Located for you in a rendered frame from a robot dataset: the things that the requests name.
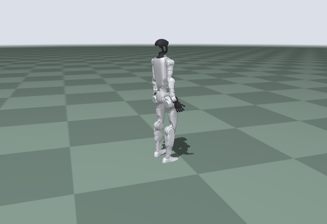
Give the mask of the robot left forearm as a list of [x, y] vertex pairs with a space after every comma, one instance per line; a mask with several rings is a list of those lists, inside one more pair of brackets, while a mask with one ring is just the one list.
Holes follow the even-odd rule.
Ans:
[[154, 95], [154, 93], [158, 91], [158, 84], [156, 84], [156, 81], [153, 80], [153, 78], [152, 78], [152, 84], [153, 84], [153, 91], [154, 91], [153, 95]]

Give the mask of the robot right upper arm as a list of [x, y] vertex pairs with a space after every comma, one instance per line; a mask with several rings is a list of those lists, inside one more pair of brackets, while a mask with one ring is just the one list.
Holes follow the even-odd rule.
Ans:
[[174, 79], [174, 78], [172, 78], [173, 68], [174, 68], [174, 60], [165, 59], [165, 65], [167, 67], [167, 82], [169, 83], [170, 79]]

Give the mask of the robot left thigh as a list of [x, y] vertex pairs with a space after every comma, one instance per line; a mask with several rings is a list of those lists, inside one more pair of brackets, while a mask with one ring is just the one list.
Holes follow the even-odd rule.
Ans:
[[164, 118], [165, 118], [165, 104], [160, 103], [156, 100], [156, 95], [152, 97], [153, 103], [156, 104], [155, 110], [157, 115], [157, 121], [155, 122], [155, 129], [161, 130], [163, 128]]

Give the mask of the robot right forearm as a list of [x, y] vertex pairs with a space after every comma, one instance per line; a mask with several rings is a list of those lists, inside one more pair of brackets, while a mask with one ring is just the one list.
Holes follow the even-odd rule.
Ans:
[[176, 100], [176, 95], [175, 95], [175, 86], [174, 86], [174, 83], [175, 83], [175, 80], [174, 79], [170, 79], [169, 80], [169, 84], [168, 84], [168, 89], [169, 89], [169, 92], [170, 92], [170, 97], [172, 99], [173, 102], [177, 101]]

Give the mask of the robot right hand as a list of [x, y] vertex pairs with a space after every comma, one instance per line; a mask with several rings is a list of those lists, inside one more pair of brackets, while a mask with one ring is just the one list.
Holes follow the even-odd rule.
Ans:
[[[175, 96], [176, 97], [176, 96]], [[182, 110], [184, 110], [182, 107], [181, 107], [181, 105], [182, 106], [184, 106], [185, 107], [185, 105], [183, 105], [183, 104], [181, 104], [180, 102], [178, 102], [178, 99], [177, 99], [177, 97], [176, 97], [176, 100], [177, 101], [175, 101], [175, 102], [173, 102], [174, 103], [174, 107], [176, 108], [176, 111], [178, 112], [180, 112], [180, 111], [182, 111]], [[177, 110], [178, 109], [178, 110]], [[180, 110], [179, 110], [180, 109]], [[181, 110], [182, 109], [182, 110]]]

